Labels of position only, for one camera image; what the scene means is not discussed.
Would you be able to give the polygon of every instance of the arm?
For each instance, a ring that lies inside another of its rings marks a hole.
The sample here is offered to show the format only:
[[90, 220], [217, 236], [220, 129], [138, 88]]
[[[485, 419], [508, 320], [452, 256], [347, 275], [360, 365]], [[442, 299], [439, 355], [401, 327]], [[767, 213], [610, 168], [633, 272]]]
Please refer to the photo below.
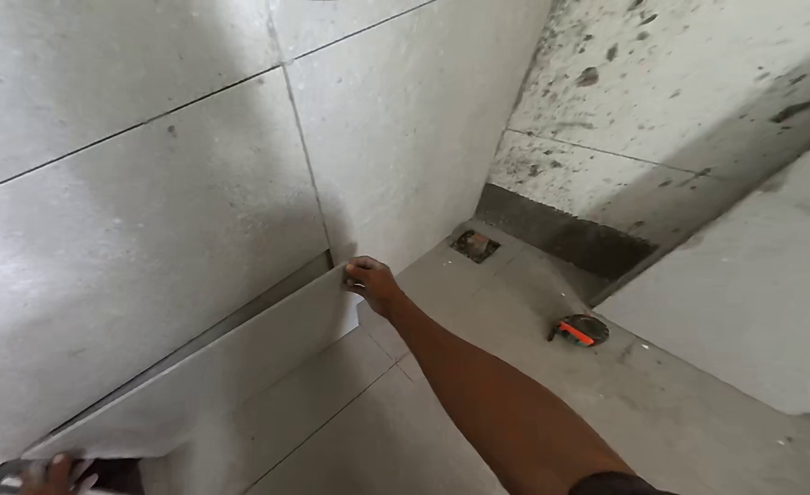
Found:
[[593, 473], [634, 473], [555, 394], [423, 313], [386, 265], [362, 256], [346, 270], [347, 288], [399, 331], [444, 410], [510, 493], [563, 495]]

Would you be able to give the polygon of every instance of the wall tile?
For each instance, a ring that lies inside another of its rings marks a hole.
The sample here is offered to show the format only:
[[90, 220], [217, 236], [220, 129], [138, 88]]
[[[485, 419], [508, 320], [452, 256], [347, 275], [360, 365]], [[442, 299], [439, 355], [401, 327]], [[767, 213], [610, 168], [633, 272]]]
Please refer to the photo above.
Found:
[[3, 184], [0, 455], [325, 249], [280, 70]]
[[271, 0], [280, 51], [291, 60], [400, 14], [427, 0]]
[[0, 181], [277, 59], [262, 2], [0, 2]]
[[335, 260], [398, 271], [472, 216], [548, 6], [435, 2], [290, 66]]

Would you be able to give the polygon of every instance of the tile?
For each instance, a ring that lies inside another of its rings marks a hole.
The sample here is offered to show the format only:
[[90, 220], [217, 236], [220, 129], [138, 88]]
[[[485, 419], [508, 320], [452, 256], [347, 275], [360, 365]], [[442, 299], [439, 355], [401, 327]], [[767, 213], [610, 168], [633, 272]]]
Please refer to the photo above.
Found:
[[734, 182], [512, 131], [488, 181], [656, 244], [678, 241], [743, 194]]
[[597, 310], [779, 411], [809, 413], [810, 152]]
[[0, 2], [0, 181], [277, 63], [262, 2]]
[[336, 261], [399, 272], [472, 216], [548, 6], [434, 2], [289, 66]]
[[429, 383], [393, 367], [247, 493], [506, 491]]
[[[551, 389], [660, 489], [810, 491], [810, 415], [774, 411], [615, 325], [596, 348], [546, 342], [555, 309], [568, 310], [552, 290], [569, 280], [550, 263], [522, 252], [469, 305], [438, 293], [436, 305], [453, 308], [445, 326]], [[416, 264], [403, 273], [431, 286], [438, 270]], [[533, 303], [542, 294], [547, 308]], [[399, 367], [412, 376], [409, 361]]]
[[402, 370], [402, 372], [411, 380], [418, 381], [426, 379], [426, 375], [423, 374], [420, 364], [417, 363], [417, 358], [414, 357], [410, 352], [401, 358], [396, 364], [399, 366], [399, 369]]
[[280, 71], [0, 186], [0, 456], [325, 249]]
[[271, 0], [270, 12], [282, 56], [292, 60], [426, 2]]
[[100, 410], [77, 418], [31, 447], [25, 458], [76, 448], [87, 457], [165, 456], [207, 418], [234, 411], [353, 330], [355, 301], [342, 279], [343, 266], [338, 266]]
[[240, 495], [393, 361], [357, 328], [240, 408], [201, 423], [166, 456], [171, 493]]
[[375, 313], [367, 302], [360, 302], [356, 306], [356, 312], [359, 314], [359, 326], [368, 332], [371, 340], [392, 360], [398, 361], [408, 354], [408, 345], [399, 336], [399, 332], [383, 316]]

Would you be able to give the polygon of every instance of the tiled wall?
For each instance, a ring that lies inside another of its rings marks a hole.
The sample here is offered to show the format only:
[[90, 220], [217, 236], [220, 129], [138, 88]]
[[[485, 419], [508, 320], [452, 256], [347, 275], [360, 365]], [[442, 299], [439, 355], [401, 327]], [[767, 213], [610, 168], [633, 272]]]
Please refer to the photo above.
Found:
[[810, 148], [810, 1], [562, 0], [489, 182], [675, 245]]
[[0, 2], [0, 461], [318, 253], [468, 219], [549, 5]]

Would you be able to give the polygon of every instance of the concrete floor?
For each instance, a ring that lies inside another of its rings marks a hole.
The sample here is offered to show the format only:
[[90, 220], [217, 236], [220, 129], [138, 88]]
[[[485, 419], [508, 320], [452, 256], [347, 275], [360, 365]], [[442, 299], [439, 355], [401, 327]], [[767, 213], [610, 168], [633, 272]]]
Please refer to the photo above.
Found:
[[[774, 411], [625, 330], [596, 350], [546, 342], [549, 322], [602, 282], [472, 226], [501, 242], [484, 264], [441, 244], [397, 277], [439, 323], [553, 390], [658, 488], [810, 493], [810, 416]], [[143, 476], [149, 495], [505, 493], [365, 304], [359, 328], [143, 461]]]

